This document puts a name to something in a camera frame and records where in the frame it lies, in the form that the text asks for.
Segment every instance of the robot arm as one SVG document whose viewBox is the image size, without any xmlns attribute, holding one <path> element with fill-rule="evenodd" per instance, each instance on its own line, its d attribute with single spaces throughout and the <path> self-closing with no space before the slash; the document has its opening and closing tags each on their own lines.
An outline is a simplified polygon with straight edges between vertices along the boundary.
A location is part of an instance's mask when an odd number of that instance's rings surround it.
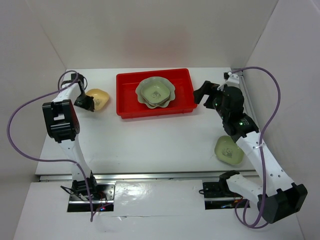
<svg viewBox="0 0 320 240">
<path fill-rule="evenodd" d="M 66 88 L 76 78 L 71 75 L 71 80 L 64 81 L 61 88 Z M 96 192 L 97 182 L 88 167 L 79 145 L 78 134 L 80 132 L 79 121 L 74 105 L 89 111 L 94 111 L 93 97 L 89 97 L 84 91 L 84 77 L 79 74 L 78 82 L 61 91 L 51 102 L 42 105 L 45 125 L 48 135 L 53 138 L 62 148 L 68 159 L 76 161 L 82 167 L 87 178 L 90 192 Z M 87 195 L 86 185 L 80 169 L 72 164 L 72 190 L 77 195 Z"/>
<path fill-rule="evenodd" d="M 222 119 L 225 132 L 243 150 L 259 177 L 263 178 L 260 148 L 266 168 L 266 198 L 262 217 L 272 224 L 293 213 L 297 213 L 306 196 L 303 184 L 296 185 L 278 164 L 275 157 L 262 141 L 259 145 L 259 128 L 251 117 L 244 113 L 244 97 L 239 86 L 239 76 L 225 73 L 226 83 L 218 85 L 205 81 L 202 87 L 193 92 L 194 102 L 199 104 L 208 95 L 204 106 L 215 109 Z M 220 176 L 220 186 L 226 192 L 242 195 L 260 210 L 263 187 L 244 178 L 233 170 Z"/>
</svg>

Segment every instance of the white wall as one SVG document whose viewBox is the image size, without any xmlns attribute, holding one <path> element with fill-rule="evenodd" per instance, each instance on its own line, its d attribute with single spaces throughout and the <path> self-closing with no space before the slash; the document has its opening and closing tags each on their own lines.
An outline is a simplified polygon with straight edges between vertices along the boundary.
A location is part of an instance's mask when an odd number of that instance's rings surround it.
<svg viewBox="0 0 320 240">
<path fill-rule="evenodd" d="M 308 196 L 298 213 L 305 239 L 319 239 L 320 11 L 312 0 L 279 0 L 247 66 L 271 71 L 281 87 L 279 113 L 265 140 L 283 168 Z M 260 126 L 277 98 L 273 81 L 245 72 Z"/>
<path fill-rule="evenodd" d="M 278 0 L 27 0 L 68 69 L 244 66 Z"/>
<path fill-rule="evenodd" d="M 22 103 L 56 89 L 65 67 L 38 20 L 24 0 L 0 1 L 0 234 L 13 238 L 37 163 L 10 146 L 6 127 Z M 46 135 L 42 102 L 17 115 L 12 125 L 15 142 L 39 156 Z"/>
</svg>

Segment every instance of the white table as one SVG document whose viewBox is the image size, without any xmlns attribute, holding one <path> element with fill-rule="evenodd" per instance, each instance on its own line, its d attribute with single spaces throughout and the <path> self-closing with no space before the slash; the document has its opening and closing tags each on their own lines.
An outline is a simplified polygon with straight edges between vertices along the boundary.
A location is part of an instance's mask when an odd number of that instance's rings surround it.
<svg viewBox="0 0 320 240">
<path fill-rule="evenodd" d="M 254 170 L 245 157 L 237 166 L 228 165 L 215 156 L 219 137 L 226 135 L 215 110 L 200 104 L 192 113 L 121 119 L 116 113 L 116 75 L 164 68 L 79 69 L 88 79 L 87 90 L 98 88 L 110 95 L 102 112 L 76 107 L 80 122 L 80 146 L 94 174 L 224 172 Z M 189 68 L 196 90 L 208 80 L 223 83 L 230 68 Z M 248 111 L 249 103 L 245 101 Z M 58 144 L 48 136 L 41 158 L 65 159 Z M 70 174 L 69 163 L 39 162 L 37 175 Z"/>
<path fill-rule="evenodd" d="M 205 210 L 199 180 L 121 184 L 115 187 L 114 211 L 98 213 L 90 222 L 89 212 L 67 212 L 69 195 L 60 185 L 71 182 L 31 183 L 14 240 L 304 239 L 295 214 L 253 230 L 237 220 L 234 209 Z M 257 214 L 249 208 L 247 222 Z"/>
</svg>

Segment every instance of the red plastic tray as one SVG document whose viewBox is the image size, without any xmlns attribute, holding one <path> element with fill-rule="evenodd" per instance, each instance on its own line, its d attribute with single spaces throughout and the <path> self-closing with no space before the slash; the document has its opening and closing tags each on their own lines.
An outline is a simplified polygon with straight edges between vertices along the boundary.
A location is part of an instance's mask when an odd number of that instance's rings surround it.
<svg viewBox="0 0 320 240">
<path fill-rule="evenodd" d="M 136 88 L 142 80 L 150 77 L 166 78 L 175 86 L 175 100 L 167 107 L 150 109 L 138 102 Z M 116 113 L 123 119 L 191 113 L 197 107 L 193 92 L 190 74 L 186 68 L 121 73 L 116 76 Z"/>
</svg>

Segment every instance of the purple cable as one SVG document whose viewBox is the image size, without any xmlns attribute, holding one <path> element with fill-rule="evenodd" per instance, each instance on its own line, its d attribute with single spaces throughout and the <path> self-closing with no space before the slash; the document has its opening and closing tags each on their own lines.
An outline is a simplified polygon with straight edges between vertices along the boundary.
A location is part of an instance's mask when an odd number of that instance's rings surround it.
<svg viewBox="0 0 320 240">
<path fill-rule="evenodd" d="M 28 154 L 24 153 L 23 151 L 21 151 L 17 146 L 16 144 L 14 143 L 14 141 L 12 140 L 12 137 L 11 137 L 11 133 L 10 133 L 10 128 L 11 128 L 11 123 L 12 123 L 12 120 L 14 119 L 15 115 L 22 109 L 24 108 L 25 106 L 39 100 L 39 99 L 43 99 L 45 97 L 48 97 L 50 95 L 53 95 L 53 94 L 57 94 L 57 93 L 60 93 L 62 92 L 63 90 L 67 89 L 68 87 L 70 87 L 71 85 L 73 85 L 74 83 L 76 83 L 79 79 L 79 74 L 78 72 L 74 71 L 74 70 L 69 70 L 69 71 L 66 71 L 65 73 L 63 73 L 60 78 L 59 78 L 59 81 L 61 81 L 61 79 L 67 74 L 67 73 L 76 73 L 76 76 L 75 76 L 75 79 L 74 81 L 68 85 L 67 87 L 64 87 L 62 89 L 59 89 L 57 91 L 53 91 L 51 93 L 47 93 L 45 95 L 42 95 L 42 96 L 39 96 L 35 99 L 32 99 L 24 104 L 22 104 L 21 106 L 19 106 L 13 113 L 12 115 L 10 116 L 9 118 L 9 121 L 8 121 L 8 124 L 6 126 L 6 135 L 8 137 L 8 140 L 9 140 L 9 143 L 11 144 L 11 146 L 14 148 L 14 150 L 16 150 L 20 155 L 22 155 L 23 157 L 27 158 L 27 159 L 31 159 L 31 160 L 34 160 L 34 161 L 37 161 L 37 162 L 45 162 L 45 163 L 56 163 L 56 162 L 68 162 L 68 163 L 73 163 L 73 164 L 76 164 L 77 167 L 80 169 L 82 175 L 83 175 L 83 178 L 84 178 L 84 183 L 85 183 L 85 187 L 86 187 L 86 192 L 88 194 L 88 198 L 89 198 L 89 203 L 90 203 L 90 211 L 91 211 L 91 218 L 90 218 L 90 222 L 93 221 L 94 219 L 94 206 L 93 206 L 93 203 L 92 203 L 92 198 L 91 198 L 91 194 L 90 194 L 90 189 L 89 189 L 89 184 L 88 184 L 88 181 L 87 181 L 87 178 L 86 178 L 86 174 L 84 172 L 84 170 L 82 169 L 82 167 L 76 162 L 76 161 L 73 161 L 73 160 L 70 160 L 70 159 L 53 159 L 53 160 L 46 160 L 46 159 L 40 159 L 40 158 L 36 158 L 36 157 L 33 157 L 33 156 L 29 156 Z"/>
<path fill-rule="evenodd" d="M 265 132 L 266 132 L 266 129 L 267 127 L 269 126 L 269 124 L 271 123 L 271 121 L 275 118 L 275 115 L 277 114 L 277 111 L 279 109 L 279 106 L 280 106 L 280 100 L 281 100 L 281 93 L 280 93 L 280 87 L 279 87 L 279 84 L 276 80 L 276 78 L 271 74 L 271 72 L 269 72 L 268 70 L 262 68 L 262 67 L 258 67 L 258 66 L 247 66 L 247 67 L 243 67 L 243 68 L 240 68 L 240 69 L 236 69 L 236 70 L 233 70 L 231 73 L 232 74 L 235 74 L 235 73 L 238 73 L 238 72 L 241 72 L 241 71 L 244 71 L 244 70 L 248 70 L 248 69 L 258 69 L 258 70 L 261 70 L 265 73 L 267 73 L 271 78 L 272 80 L 274 81 L 275 83 L 275 86 L 276 86 L 276 89 L 277 89 L 277 93 L 278 93 L 278 99 L 277 99 L 277 103 L 276 103 L 276 106 L 275 106 L 275 109 L 273 111 L 273 114 L 271 115 L 271 117 L 269 118 L 269 120 L 266 122 L 265 126 L 263 127 L 263 129 L 261 130 L 261 134 L 260 134 L 260 137 L 259 137 L 259 145 L 262 144 L 262 140 L 263 140 L 263 137 L 265 135 Z M 249 205 L 249 201 L 247 200 L 246 201 L 246 204 L 244 206 L 244 210 L 243 210 L 243 215 L 242 215 L 242 219 L 243 221 L 240 219 L 240 217 L 238 216 L 238 213 L 237 213 L 237 207 L 239 205 L 239 203 L 235 206 L 234 210 L 235 210 L 235 215 L 236 217 L 238 218 L 238 220 L 243 224 L 245 225 L 246 227 L 248 228 L 251 228 L 251 229 L 261 229 L 265 226 L 268 225 L 268 223 L 265 223 L 264 225 L 262 226 L 257 226 L 257 224 L 259 223 L 263 213 L 264 213 L 264 208 L 265 208 L 265 202 L 266 202 L 266 192 L 267 192 L 267 174 L 266 174 L 266 161 L 265 161 L 265 155 L 264 155 L 264 150 L 262 147 L 259 148 L 260 149 L 260 154 L 261 154 L 261 162 L 262 162 L 262 199 L 261 199 L 261 206 L 260 206 L 260 211 L 259 211 L 259 214 L 256 218 L 256 220 L 254 221 L 253 224 L 247 224 L 246 222 L 246 212 L 247 212 L 247 208 L 248 208 L 248 205 Z"/>
</svg>

